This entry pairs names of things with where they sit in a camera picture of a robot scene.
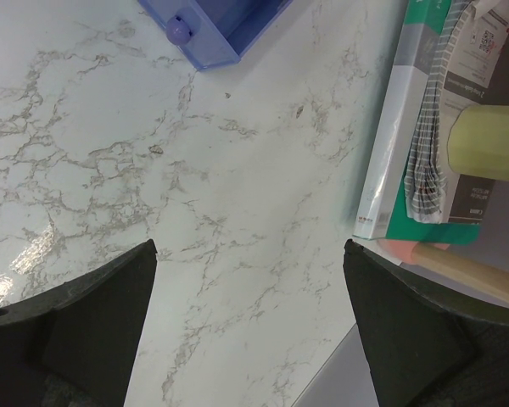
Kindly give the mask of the pink two tier shelf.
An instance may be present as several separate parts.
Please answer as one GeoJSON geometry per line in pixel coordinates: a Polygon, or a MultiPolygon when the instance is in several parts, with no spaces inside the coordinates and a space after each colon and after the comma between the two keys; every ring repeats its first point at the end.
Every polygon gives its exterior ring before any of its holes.
{"type": "Polygon", "coordinates": [[[509,272],[461,257],[441,243],[380,239],[381,248],[409,265],[419,265],[453,282],[509,304],[509,272]]]}

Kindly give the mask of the green spiral notebook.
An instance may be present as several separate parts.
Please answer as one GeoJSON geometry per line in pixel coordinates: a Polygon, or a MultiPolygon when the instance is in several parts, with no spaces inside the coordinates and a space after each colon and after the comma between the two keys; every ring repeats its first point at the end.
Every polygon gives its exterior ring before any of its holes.
{"type": "Polygon", "coordinates": [[[509,106],[509,1],[411,1],[378,123],[354,234],[469,244],[497,180],[455,173],[461,112],[509,106]]]}

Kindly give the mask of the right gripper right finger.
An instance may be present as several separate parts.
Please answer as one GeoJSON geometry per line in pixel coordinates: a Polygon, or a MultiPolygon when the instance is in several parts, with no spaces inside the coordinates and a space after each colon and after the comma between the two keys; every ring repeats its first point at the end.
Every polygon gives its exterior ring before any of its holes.
{"type": "Polygon", "coordinates": [[[415,275],[353,240],[344,278],[382,406],[509,406],[509,309],[415,275]]]}

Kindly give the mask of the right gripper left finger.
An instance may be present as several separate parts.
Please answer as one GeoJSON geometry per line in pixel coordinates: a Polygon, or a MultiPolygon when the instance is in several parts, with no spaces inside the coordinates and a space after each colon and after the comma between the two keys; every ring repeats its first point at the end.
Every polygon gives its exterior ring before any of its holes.
{"type": "Polygon", "coordinates": [[[147,240],[0,308],[0,406],[122,406],[153,291],[147,240]]]}

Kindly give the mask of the purple blue bin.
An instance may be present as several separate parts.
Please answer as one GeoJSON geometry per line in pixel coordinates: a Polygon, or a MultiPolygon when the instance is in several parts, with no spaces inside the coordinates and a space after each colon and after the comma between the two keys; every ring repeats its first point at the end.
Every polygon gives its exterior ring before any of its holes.
{"type": "Polygon", "coordinates": [[[140,2],[198,71],[239,63],[289,4],[282,0],[140,2]]]}

